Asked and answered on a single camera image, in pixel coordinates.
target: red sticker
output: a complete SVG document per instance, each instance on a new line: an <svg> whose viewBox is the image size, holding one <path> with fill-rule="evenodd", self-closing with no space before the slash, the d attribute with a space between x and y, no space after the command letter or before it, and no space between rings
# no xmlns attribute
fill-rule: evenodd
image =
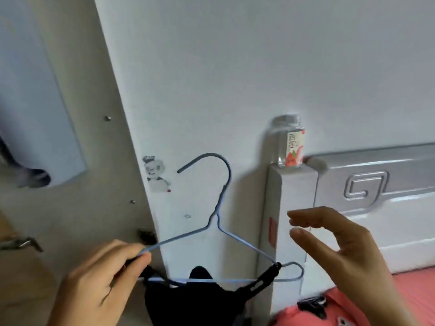
<svg viewBox="0 0 435 326"><path fill-rule="evenodd" d="M278 224L269 217L269 244L276 249L276 237L278 234Z"/></svg>

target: clothes hanger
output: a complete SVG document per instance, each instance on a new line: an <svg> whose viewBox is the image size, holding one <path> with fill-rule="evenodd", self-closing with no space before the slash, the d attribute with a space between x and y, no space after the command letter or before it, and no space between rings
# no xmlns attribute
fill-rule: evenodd
<svg viewBox="0 0 435 326"><path fill-rule="evenodd" d="M285 264L281 264L281 263L275 261L273 259L273 257L269 256L268 254L266 254L262 250L260 250L257 247L251 245L250 243L248 243L247 241L243 240L242 238L239 238L235 234L232 234L231 232L228 232L228 231L222 229L222 227L220 226L220 206L222 205L222 201L224 200L225 192L228 189L228 186L230 185L230 182L231 182L231 166L230 166L229 162L223 156L221 156L220 154L217 154L217 153L204 153L204 154L201 154L199 157L193 159L188 164L184 165L182 168L177 170L177 173L180 174L184 170L186 170L190 166L192 166L193 164L197 163L199 160L201 160L203 158L206 158L206 157L211 157L211 156L219 158L219 159L221 159L225 163L225 165L228 168L228 180L225 183L224 187L222 188L222 191L220 192L218 203L217 203L217 205L215 207L215 210L210 215L210 217L208 219L207 225L205 227L203 227L203 228L200 228L200 229L197 229L197 230L193 230L193 231L181 234L181 235L177 235L177 236L175 236L173 238L161 241L161 242L159 242L159 243L157 243L155 245L146 247L146 248L144 248L143 250L141 250L139 252L138 256L142 255L144 252L149 252L149 251L151 251L151 250L153 250L155 248L158 248L158 247L160 247L162 245L165 245L167 243L170 243L170 242L182 239L182 238L186 238L186 237L189 237L191 235L194 235L194 234L197 234L197 233L200 233L200 232L203 232L203 231L207 230L208 228L210 228L211 222L213 221L214 217L216 216L217 220L218 220L217 221L218 222L217 227L224 234L226 234L226 235L230 236L231 238L241 242L245 246L248 246L249 248L253 249L257 253L259 253L260 255L264 256L269 261L271 261L274 265L279 266L279 268L285 268L285 267L290 266L290 265L296 265L296 266L298 266L301 269L301 274L298 277L296 277L296 278L275 279L274 281L276 281L276 282L288 282L288 281L296 281L296 280L301 279L304 276L304 268L303 268L303 266L301 264L299 264L297 262L288 262L288 263L285 263ZM223 283L225 283L225 282L227 282L227 283L228 282L230 282L230 283L240 282L240 283L244 283L244 282L256 281L256 279L220 279L220 280L219 279L177 279L177 280L173 279L173 280L177 281L177 282L195 282L195 283L208 283L208 282L223 282ZM150 278L149 281L164 281L164 279L155 277L155 278Z"/></svg>

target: white headboard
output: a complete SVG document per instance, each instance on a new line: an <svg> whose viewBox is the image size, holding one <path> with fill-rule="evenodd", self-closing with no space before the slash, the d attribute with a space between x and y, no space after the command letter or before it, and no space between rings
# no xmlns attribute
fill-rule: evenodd
<svg viewBox="0 0 435 326"><path fill-rule="evenodd" d="M333 207L367 227L392 273L435 265L435 144L313 156L299 168L271 166L261 248L280 262L302 263L305 275L300 282L274 283L254 302L257 317L334 286L288 235L287 210L313 206ZM278 227L276 249L267 235L270 218ZM338 249L330 232L312 233ZM266 264L259 259L259 273ZM294 273L283 269L280 277Z"/></svg>

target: bottle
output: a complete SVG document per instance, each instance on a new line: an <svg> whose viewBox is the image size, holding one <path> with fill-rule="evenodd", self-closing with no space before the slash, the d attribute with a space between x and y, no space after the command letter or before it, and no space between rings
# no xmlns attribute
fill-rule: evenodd
<svg viewBox="0 0 435 326"><path fill-rule="evenodd" d="M276 163L280 167L302 164L305 128L298 114L283 115L274 120L273 132L277 137Z"/></svg>

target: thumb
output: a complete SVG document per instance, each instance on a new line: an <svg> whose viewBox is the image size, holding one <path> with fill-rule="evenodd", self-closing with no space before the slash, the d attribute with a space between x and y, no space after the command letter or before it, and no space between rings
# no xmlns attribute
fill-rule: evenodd
<svg viewBox="0 0 435 326"><path fill-rule="evenodd" d="M145 252L135 259L119 276L110 293L114 304L124 308L142 271L151 263L151 253Z"/></svg>
<svg viewBox="0 0 435 326"><path fill-rule="evenodd" d="M317 239L312 233L302 228L291 229L290 236L330 277L333 277L341 259L341 256L337 252Z"/></svg>

